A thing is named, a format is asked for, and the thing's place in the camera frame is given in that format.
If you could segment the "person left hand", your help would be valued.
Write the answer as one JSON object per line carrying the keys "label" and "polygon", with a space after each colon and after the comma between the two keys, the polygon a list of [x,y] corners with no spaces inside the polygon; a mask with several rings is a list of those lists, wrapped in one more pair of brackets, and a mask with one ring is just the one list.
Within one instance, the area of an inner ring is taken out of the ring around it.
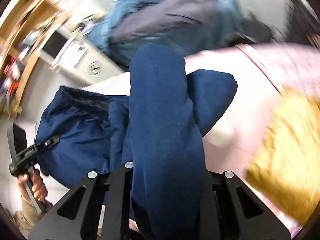
{"label": "person left hand", "polygon": [[[24,185],[28,181],[28,178],[29,176],[27,174],[20,174],[17,177],[17,185],[20,190],[20,194],[22,198],[29,204],[32,204],[31,198],[29,197]],[[32,177],[32,181],[33,181],[32,192],[34,197],[40,202],[44,201],[45,198],[48,196],[48,190],[46,188],[45,183],[43,182],[43,179],[41,178],[39,170],[35,170]]]}

